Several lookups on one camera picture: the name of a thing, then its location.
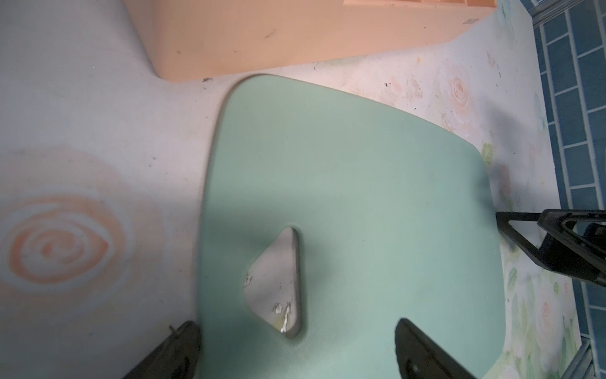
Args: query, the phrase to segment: green leaf print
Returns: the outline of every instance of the green leaf print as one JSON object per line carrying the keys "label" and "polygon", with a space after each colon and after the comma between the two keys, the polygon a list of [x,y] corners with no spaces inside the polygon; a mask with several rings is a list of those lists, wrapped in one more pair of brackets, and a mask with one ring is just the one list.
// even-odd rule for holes
{"label": "green leaf print", "polygon": [[528,309],[526,308],[526,302],[522,301],[522,330],[526,333],[528,329]]}
{"label": "green leaf print", "polygon": [[562,338],[562,349],[560,350],[560,365],[559,371],[564,372],[566,370],[567,362],[566,362],[566,336]]}
{"label": "green leaf print", "polygon": [[492,165],[494,160],[494,148],[491,144],[485,143],[484,146],[482,146],[482,159],[487,167]]}
{"label": "green leaf print", "polygon": [[516,371],[521,372],[522,371],[522,357],[514,357],[513,361],[516,366]]}
{"label": "green leaf print", "polygon": [[505,194],[505,192],[503,192],[503,190],[499,190],[499,197],[501,198],[501,201],[505,205],[505,210],[508,212],[512,212],[513,211],[513,200],[509,196],[507,196]]}
{"label": "green leaf print", "polygon": [[526,293],[528,294],[528,309],[530,312],[534,312],[534,286],[532,285],[530,275],[526,276],[526,287]]}
{"label": "green leaf print", "polygon": [[533,348],[536,347],[537,349],[539,348],[539,345],[536,343],[536,339],[534,337],[534,328],[528,328],[528,330],[526,331],[526,341],[524,344],[524,349],[525,351],[532,352]]}
{"label": "green leaf print", "polygon": [[518,295],[515,294],[515,295],[513,295],[513,299],[511,300],[511,316],[517,318],[519,315],[518,310],[519,310]]}
{"label": "green leaf print", "polygon": [[534,372],[532,370],[532,361],[530,360],[530,355],[526,360],[526,379],[534,379]]}
{"label": "green leaf print", "polygon": [[507,279],[507,290],[511,291],[516,286],[516,279],[518,278],[518,269],[512,268],[509,271],[509,278]]}

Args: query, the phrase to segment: blue tile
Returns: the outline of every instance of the blue tile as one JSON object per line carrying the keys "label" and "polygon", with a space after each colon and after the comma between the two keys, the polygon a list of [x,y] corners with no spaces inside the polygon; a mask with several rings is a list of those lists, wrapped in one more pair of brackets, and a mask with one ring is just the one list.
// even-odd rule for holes
{"label": "blue tile", "polygon": [[574,291],[574,302],[576,303],[576,315],[579,317],[579,329],[583,334],[589,334],[587,327],[587,314],[585,313],[585,302],[583,301],[583,290],[581,282],[577,279],[572,279],[572,288]]}
{"label": "blue tile", "polygon": [[560,208],[569,209],[566,200],[566,187],[564,186],[564,174],[562,173],[562,158],[558,146],[558,136],[556,126],[549,125],[549,138],[551,139],[551,151],[553,152],[553,164],[556,168],[556,182],[558,184],[558,194],[560,195]]}
{"label": "blue tile", "polygon": [[547,112],[547,122],[553,121],[553,108],[551,107],[551,95],[549,94],[549,82],[547,74],[541,75],[541,84],[543,85],[543,98],[545,99],[545,111]]}
{"label": "blue tile", "polygon": [[541,41],[541,31],[539,28],[534,30],[534,44],[536,45],[536,54],[539,58],[539,72],[547,70],[545,65],[545,54],[543,53],[543,42]]}
{"label": "blue tile", "polygon": [[586,283],[585,285],[587,286],[589,305],[606,307],[606,288],[591,283]]}
{"label": "blue tile", "polygon": [[522,0],[522,5],[526,10],[530,10],[534,7],[534,4],[530,0]]}
{"label": "blue tile", "polygon": [[585,0],[570,10],[570,25],[574,34],[576,53],[583,54],[602,44],[598,16],[593,0]]}
{"label": "blue tile", "polygon": [[556,106],[558,107],[562,144],[566,146],[586,141],[579,90],[574,89],[556,96]]}
{"label": "blue tile", "polygon": [[606,59],[604,49],[579,58],[579,71],[587,109],[606,105]]}
{"label": "blue tile", "polygon": [[[570,190],[570,199],[573,209],[598,209],[598,195],[595,187],[577,188]],[[585,234],[585,229],[591,222],[580,221],[576,223],[576,232],[580,235]]]}
{"label": "blue tile", "polygon": [[587,145],[564,149],[564,156],[568,169],[568,183],[571,186],[593,183],[593,172],[591,171]]}
{"label": "blue tile", "polygon": [[598,209],[598,196],[595,187],[571,189],[570,198],[574,209]]}
{"label": "blue tile", "polygon": [[598,366],[606,363],[606,312],[599,309],[590,309],[591,323],[593,324],[593,335],[596,339],[596,353]]}
{"label": "blue tile", "polygon": [[547,46],[549,55],[549,68],[553,80],[553,91],[560,92],[576,85],[574,64],[568,37],[564,37]]}
{"label": "blue tile", "polygon": [[606,204],[606,109],[589,113],[589,128],[593,140],[593,151],[596,155],[596,168],[600,186],[602,187],[602,200]]}
{"label": "blue tile", "polygon": [[568,32],[568,27],[566,26],[566,16],[562,13],[553,20],[547,21],[545,24],[543,24],[543,28],[545,30],[545,42],[550,42],[551,40],[560,37],[564,33]]}

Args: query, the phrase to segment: black metal frame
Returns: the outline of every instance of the black metal frame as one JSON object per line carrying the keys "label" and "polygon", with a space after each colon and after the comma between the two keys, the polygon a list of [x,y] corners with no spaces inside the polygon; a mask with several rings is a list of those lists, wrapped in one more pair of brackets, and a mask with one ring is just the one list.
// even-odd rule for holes
{"label": "black metal frame", "polygon": [[407,318],[396,326],[396,358],[402,379],[475,379]]}
{"label": "black metal frame", "polygon": [[[497,212],[497,226],[538,266],[606,287],[606,210],[547,209],[543,213]],[[524,238],[510,221],[535,221],[547,232],[539,248]],[[579,221],[593,222],[583,236],[573,231]]]}
{"label": "black metal frame", "polygon": [[201,350],[200,328],[186,321],[123,379],[192,379]]}

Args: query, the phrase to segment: floor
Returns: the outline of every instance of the floor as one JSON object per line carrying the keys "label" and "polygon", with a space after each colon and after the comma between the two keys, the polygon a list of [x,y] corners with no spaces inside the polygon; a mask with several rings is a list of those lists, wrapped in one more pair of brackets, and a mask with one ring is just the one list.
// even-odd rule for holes
{"label": "floor", "polygon": [[[605,15],[606,1],[585,0],[534,30],[563,209],[604,209]],[[581,335],[591,339],[597,371],[606,374],[606,289],[573,285]]]}
{"label": "floor", "polygon": [[[464,138],[482,152],[498,210],[559,207],[530,21],[518,0],[501,0],[448,44],[263,72],[379,101]],[[251,73],[157,78],[121,0],[0,2],[0,57],[0,241],[25,233],[27,217],[89,240],[32,202],[100,225],[87,245],[92,263],[54,283],[0,271],[2,299],[15,304],[0,311],[0,377],[121,378],[169,325],[196,318],[194,245],[213,131],[223,100]],[[572,282],[504,240],[501,254],[505,347],[486,378],[560,377],[581,345]]]}

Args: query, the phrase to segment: white grout line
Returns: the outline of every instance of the white grout line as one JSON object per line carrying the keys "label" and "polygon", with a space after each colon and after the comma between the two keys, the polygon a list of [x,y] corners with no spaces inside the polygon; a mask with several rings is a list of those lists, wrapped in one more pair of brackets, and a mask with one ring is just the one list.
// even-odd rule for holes
{"label": "white grout line", "polygon": [[549,45],[551,45],[552,43],[554,43],[554,42],[556,42],[556,41],[559,41],[560,39],[562,39],[562,38],[564,38],[564,37],[568,36],[568,34],[569,34],[569,33],[568,33],[568,32],[566,32],[566,33],[564,33],[563,35],[561,35],[560,37],[557,37],[557,38],[555,38],[555,39],[552,39],[551,41],[547,42],[547,45],[549,46]]}
{"label": "white grout line", "polygon": [[589,55],[589,54],[591,54],[591,53],[594,53],[594,52],[598,51],[598,50],[599,50],[599,49],[601,49],[601,48],[603,48],[603,46],[602,46],[602,45],[600,45],[600,46],[598,46],[598,47],[594,47],[593,49],[591,49],[591,50],[589,50],[589,51],[586,51],[586,52],[584,52],[583,54],[579,54],[578,58],[583,58],[585,55]]}
{"label": "white grout line", "polygon": [[558,105],[556,97],[553,94],[553,78],[551,77],[551,67],[549,66],[549,55],[547,54],[547,44],[545,43],[545,29],[543,25],[539,26],[541,32],[541,43],[543,45],[543,55],[545,56],[545,67],[547,68],[547,83],[549,84],[549,95],[551,97],[551,108],[553,109],[553,122],[556,126],[556,135],[558,137],[558,149],[560,150],[560,163],[562,164],[562,176],[564,176],[564,190],[566,192],[566,202],[561,207],[566,209],[572,205],[572,196],[570,195],[570,185],[568,182],[568,167],[566,167],[566,157],[564,156],[564,146],[562,145],[562,132],[560,130],[560,119],[558,116]]}
{"label": "white grout line", "polygon": [[587,113],[597,112],[598,110],[602,110],[602,109],[606,109],[606,106],[595,107],[593,109],[588,110]]}
{"label": "white grout line", "polygon": [[[602,37],[602,45],[606,44],[606,30],[604,29],[604,13],[602,13],[602,9],[600,8],[600,2],[598,0],[593,0],[593,6],[596,8],[596,14],[598,15],[598,29],[600,30],[600,36]],[[606,49],[604,49],[604,58],[606,58]],[[591,109],[592,112],[603,109],[603,107],[598,107]]]}
{"label": "white grout line", "polygon": [[591,183],[591,184],[579,184],[578,186],[570,186],[570,189],[581,189],[581,188],[592,188],[595,187],[595,183]]}
{"label": "white grout line", "polygon": [[596,368],[596,379],[601,379],[600,365],[598,364],[598,349],[596,345],[596,336],[593,332],[593,322],[591,320],[591,311],[589,309],[589,296],[587,295],[587,284],[581,282],[583,291],[583,303],[585,304],[585,316],[587,317],[587,329],[589,329],[589,342],[591,343],[591,354],[593,355],[593,366]]}
{"label": "white grout line", "polygon": [[554,96],[558,96],[558,95],[561,95],[561,94],[563,94],[563,93],[570,92],[570,91],[572,91],[572,90],[576,90],[577,88],[579,88],[579,85],[578,85],[578,84],[577,84],[576,86],[572,86],[572,87],[570,87],[570,88],[566,88],[565,90],[561,90],[560,92],[556,92],[556,93],[554,94]]}
{"label": "white grout line", "polygon": [[577,142],[577,143],[570,144],[570,145],[565,145],[564,148],[567,149],[569,147],[577,147],[577,146],[583,146],[583,145],[587,145],[587,141]]}
{"label": "white grout line", "polygon": [[[570,23],[570,13],[566,9],[564,12],[566,15],[566,25],[568,30],[572,30]],[[583,124],[585,124],[585,136],[587,136],[587,147],[589,150],[589,159],[591,162],[591,171],[593,172],[593,178],[596,183],[596,195],[598,196],[598,208],[604,209],[604,200],[602,199],[602,188],[600,186],[598,176],[598,164],[596,162],[596,152],[593,148],[593,138],[591,137],[591,128],[589,128],[589,114],[587,113],[587,103],[585,102],[585,91],[581,82],[581,71],[579,70],[579,60],[576,54],[576,44],[574,38],[568,39],[570,42],[570,50],[572,52],[572,63],[574,64],[574,74],[576,75],[576,84],[579,86],[579,99],[581,100],[581,111],[583,113]]]}

